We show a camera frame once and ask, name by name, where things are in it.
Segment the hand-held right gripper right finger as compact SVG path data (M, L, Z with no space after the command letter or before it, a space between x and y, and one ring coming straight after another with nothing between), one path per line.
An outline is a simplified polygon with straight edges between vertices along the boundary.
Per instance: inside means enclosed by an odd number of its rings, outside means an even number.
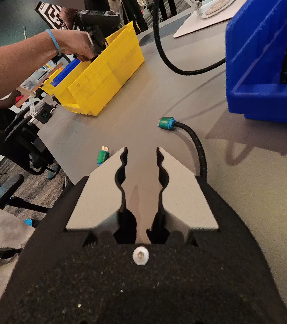
M165 243L173 232L180 232L185 243L196 231L217 231L219 225L202 192L196 176L166 150L156 149L158 208L150 229L151 243Z

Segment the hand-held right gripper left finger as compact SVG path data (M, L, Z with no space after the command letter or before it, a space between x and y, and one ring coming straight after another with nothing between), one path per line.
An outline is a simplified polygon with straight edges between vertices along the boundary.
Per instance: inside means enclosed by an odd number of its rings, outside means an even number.
M128 148L122 147L91 172L65 229L69 232L90 231L96 237L104 231L118 243L135 243L137 222L127 209L122 183Z

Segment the large blue plastic bin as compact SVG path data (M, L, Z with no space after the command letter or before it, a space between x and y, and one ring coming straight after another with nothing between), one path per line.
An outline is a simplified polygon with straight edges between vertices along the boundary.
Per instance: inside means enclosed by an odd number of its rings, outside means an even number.
M287 1L246 1L226 27L225 46L229 112L287 123Z

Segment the person's left forearm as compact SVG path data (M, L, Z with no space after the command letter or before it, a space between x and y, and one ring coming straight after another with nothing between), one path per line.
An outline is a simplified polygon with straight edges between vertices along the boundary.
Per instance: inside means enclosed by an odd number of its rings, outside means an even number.
M57 47L47 31L0 47L0 99L17 89L57 54Z

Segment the grey desk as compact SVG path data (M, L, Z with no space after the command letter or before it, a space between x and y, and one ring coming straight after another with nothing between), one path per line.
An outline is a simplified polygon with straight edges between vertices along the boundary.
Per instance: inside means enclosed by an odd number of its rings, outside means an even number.
M40 138L73 183L97 168L101 146L111 154L128 147L123 183L128 209L137 218L137 242L157 212L156 148L162 147L195 174L195 148L180 130L157 122L174 117L202 141L208 184L237 212L260 245L287 305L287 124L231 114L225 66L197 76L175 74L157 52L151 30L138 36L145 62L96 116L58 106Z

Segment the person's left hand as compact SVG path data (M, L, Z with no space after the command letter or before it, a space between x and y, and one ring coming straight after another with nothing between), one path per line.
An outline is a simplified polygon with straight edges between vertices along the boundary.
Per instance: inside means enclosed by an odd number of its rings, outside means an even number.
M79 30L51 30L66 55L77 55L80 61L89 61L96 54L86 32Z

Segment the blue wristband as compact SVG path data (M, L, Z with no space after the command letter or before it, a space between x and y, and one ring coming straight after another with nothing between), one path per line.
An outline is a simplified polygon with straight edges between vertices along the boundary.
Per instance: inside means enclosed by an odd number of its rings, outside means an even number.
M55 45L55 47L57 49L57 53L58 53L57 55L61 56L62 51L61 51L60 45L57 42L56 37L54 36L54 34L52 33L52 31L50 29L46 29L45 31L49 34L50 38L52 39L52 41L53 41L53 43L54 43L54 45Z

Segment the small blue plastic bin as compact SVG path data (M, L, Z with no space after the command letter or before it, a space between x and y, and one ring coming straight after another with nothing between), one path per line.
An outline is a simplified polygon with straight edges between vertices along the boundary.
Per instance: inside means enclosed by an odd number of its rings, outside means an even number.
M63 81L79 64L81 63L78 59L73 59L64 69L60 72L50 83L52 86L57 87L59 83Z

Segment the small yellow plastic bin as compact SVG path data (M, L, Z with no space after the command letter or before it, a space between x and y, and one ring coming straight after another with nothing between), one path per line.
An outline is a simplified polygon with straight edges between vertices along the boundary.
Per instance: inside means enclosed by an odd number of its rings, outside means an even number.
M40 87L40 89L42 89L46 94L52 96L55 87L51 84L51 82L53 82L53 80L57 77L57 75L61 73L61 71L63 71L62 67L53 72L49 78L44 80L43 85Z

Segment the white metal stand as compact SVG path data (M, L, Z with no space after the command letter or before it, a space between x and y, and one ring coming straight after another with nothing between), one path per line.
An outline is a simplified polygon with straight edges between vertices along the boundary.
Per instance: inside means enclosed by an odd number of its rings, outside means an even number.
M186 1L194 9L173 35L179 38L209 26L230 20L245 4L245 0Z

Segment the black office chair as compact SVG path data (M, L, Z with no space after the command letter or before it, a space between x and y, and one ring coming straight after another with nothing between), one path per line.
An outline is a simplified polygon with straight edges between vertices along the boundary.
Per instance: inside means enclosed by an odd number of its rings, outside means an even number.
M24 118L26 112L27 109L19 113L5 131L0 130L0 155L34 176L42 175L47 170L49 171L47 179L52 180L61 168L55 164L53 155L37 135L36 126L29 124L32 116ZM13 196L23 182L24 176L17 174L0 186L0 209L3 210L9 205L48 213L49 208L47 207L31 204L22 198Z

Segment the black device with display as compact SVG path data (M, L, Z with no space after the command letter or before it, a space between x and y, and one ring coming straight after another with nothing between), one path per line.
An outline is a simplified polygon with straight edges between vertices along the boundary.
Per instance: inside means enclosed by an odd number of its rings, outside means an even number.
M38 107L35 113L35 119L39 121L41 124L46 124L52 117L52 109L54 106L43 102L41 105Z

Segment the small white stand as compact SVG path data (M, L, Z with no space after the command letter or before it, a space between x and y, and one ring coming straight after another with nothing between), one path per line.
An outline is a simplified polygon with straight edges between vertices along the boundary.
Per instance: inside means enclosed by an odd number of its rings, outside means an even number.
M28 102L29 102L29 114L30 116L32 117L31 118L31 122L33 122L35 120L35 115L36 115L36 103L35 103L35 100L36 100L36 94L33 93L33 94L30 94L29 97L28 97Z

